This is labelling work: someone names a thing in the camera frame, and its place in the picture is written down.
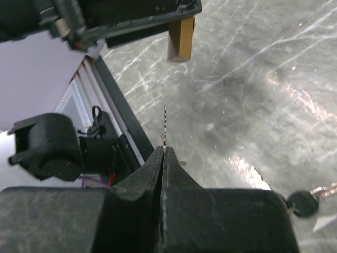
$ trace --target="concrete floor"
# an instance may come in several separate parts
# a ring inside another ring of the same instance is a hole
[[[166,61],[166,34],[103,50],[153,145],[167,104],[167,142],[204,187],[336,182],[337,1],[202,2],[188,63]],[[292,217],[302,252],[337,252],[337,222],[313,233],[317,217]]]

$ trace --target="key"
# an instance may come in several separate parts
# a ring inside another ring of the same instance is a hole
[[[319,203],[337,193],[337,183],[330,187],[318,187],[312,191],[296,191],[287,199],[288,213],[294,213],[297,217],[306,218],[318,212]]]

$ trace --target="small metal pin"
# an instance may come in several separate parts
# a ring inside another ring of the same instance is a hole
[[[164,105],[164,138],[163,138],[163,148],[166,151],[166,105]]]

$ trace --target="metal frame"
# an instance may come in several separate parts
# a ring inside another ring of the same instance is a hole
[[[93,121],[91,110],[95,105],[108,113],[117,135],[126,136],[138,163],[143,165],[153,152],[150,141],[103,59],[95,61],[86,57],[75,72],[55,112],[66,114],[79,130],[86,131]]]

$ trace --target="wooden block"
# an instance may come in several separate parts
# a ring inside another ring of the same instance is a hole
[[[186,62],[191,59],[193,32],[194,17],[185,18],[170,24],[168,31],[168,61]]]

